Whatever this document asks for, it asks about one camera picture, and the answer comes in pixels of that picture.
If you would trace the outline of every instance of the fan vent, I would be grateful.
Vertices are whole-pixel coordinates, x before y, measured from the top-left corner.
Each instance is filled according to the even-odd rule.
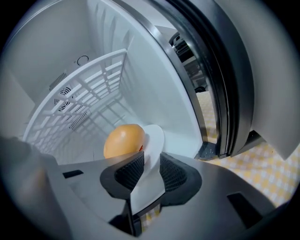
[[[84,120],[86,120],[91,115],[90,110],[84,112],[79,118],[77,118],[70,126],[69,129],[75,130]]]
[[[65,87],[64,89],[62,89],[62,90],[60,91],[60,94],[65,96],[65,95],[67,95],[70,91],[71,91],[70,88]],[[59,100],[55,98],[55,99],[54,99],[54,105],[57,105],[58,102],[59,102]],[[64,110],[69,104],[70,104],[69,102],[65,102],[65,103],[59,108],[58,111],[61,112],[61,111]]]
[[[50,84],[49,86],[49,90],[52,91],[57,84],[59,84],[62,80],[64,80],[67,77],[66,73],[62,73],[61,75],[59,75],[58,78],[55,79],[55,81],[53,83]]]

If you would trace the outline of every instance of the air vent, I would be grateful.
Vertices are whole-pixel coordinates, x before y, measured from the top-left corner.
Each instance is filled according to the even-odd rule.
[[[71,91],[70,88],[65,87],[63,90],[60,91],[60,94],[65,96],[65,95],[67,95],[70,91]],[[58,102],[59,102],[59,100],[55,98],[55,99],[54,99],[54,105],[57,105]],[[58,111],[61,112],[61,111],[64,110],[69,104],[70,104],[69,102],[65,102],[65,103],[59,108]]]
[[[76,113],[76,112],[78,112],[78,111],[79,111],[79,109],[81,109],[82,107],[83,107],[83,106],[80,106],[80,107],[79,107],[79,108],[78,108],[78,109],[75,111],[75,113]]]
[[[50,84],[49,90],[52,91],[57,86],[57,84],[59,84],[66,77],[67,77],[67,74],[65,74],[65,73],[62,73],[61,75],[59,75],[59,77],[56,78],[55,81]]]
[[[83,123],[89,116],[91,115],[90,110],[87,110],[86,112],[84,112],[82,114],[82,116],[80,116],[79,118],[77,118],[70,126],[69,129],[71,130],[75,130],[81,123]]]

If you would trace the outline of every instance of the black slot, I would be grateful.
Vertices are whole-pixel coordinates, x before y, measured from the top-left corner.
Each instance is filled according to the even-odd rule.
[[[227,198],[238,213],[247,229],[258,223],[262,219],[262,216],[258,213],[258,211],[241,193],[228,195]]]
[[[72,178],[80,174],[83,174],[83,172],[80,170],[74,170],[70,172],[64,172],[62,175],[64,175],[65,178]]]
[[[119,230],[135,236],[134,223],[131,217],[130,202],[126,202],[121,215],[115,216],[109,221],[109,224],[118,228]]]

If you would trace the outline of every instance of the egg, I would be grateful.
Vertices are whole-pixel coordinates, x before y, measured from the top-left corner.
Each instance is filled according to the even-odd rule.
[[[103,149],[105,158],[140,151],[145,140],[144,130],[137,124],[120,125],[106,139]]]

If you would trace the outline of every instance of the yellow checkered tablecloth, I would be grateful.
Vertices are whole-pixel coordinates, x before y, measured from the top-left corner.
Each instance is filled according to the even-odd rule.
[[[146,231],[150,224],[159,216],[160,204],[141,216],[142,232]]]
[[[197,93],[207,128],[208,140],[216,143],[216,122],[209,92]],[[267,143],[241,153],[209,161],[236,173],[279,206],[288,201],[300,180],[300,145],[283,160]]]

